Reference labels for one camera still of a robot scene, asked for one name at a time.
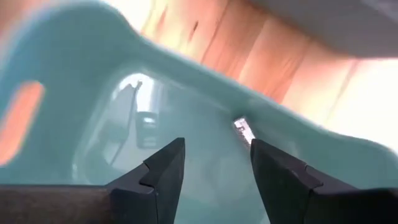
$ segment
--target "wooden surface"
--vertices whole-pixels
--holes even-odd
[[[47,1],[0,2],[0,37]],[[335,52],[246,0],[104,1],[154,42],[328,129],[398,149],[398,59]]]

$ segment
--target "light blue plastic part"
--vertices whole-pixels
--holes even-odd
[[[159,48],[98,2],[46,10],[24,27],[0,77],[2,115],[28,80],[41,82],[45,96],[21,151],[0,168],[4,184],[105,184],[185,137],[176,223],[267,223],[233,129],[245,116],[258,138],[333,177],[362,189],[398,187],[388,148],[319,128]]]

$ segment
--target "black metal jaw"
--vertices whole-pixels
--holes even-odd
[[[251,161],[272,224],[398,223],[398,190],[359,190],[254,139]]]
[[[2,223],[174,222],[185,163],[177,138],[105,186],[0,185]]]

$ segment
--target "blurred background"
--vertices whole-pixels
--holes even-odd
[[[293,21],[247,0],[104,1],[159,45],[319,126],[398,151],[398,58],[364,58],[336,50]],[[69,2],[0,1],[0,58],[24,21],[44,7]]]

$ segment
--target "gray surface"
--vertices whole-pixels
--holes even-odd
[[[330,47],[359,57],[398,56],[398,3],[392,0],[251,0]]]

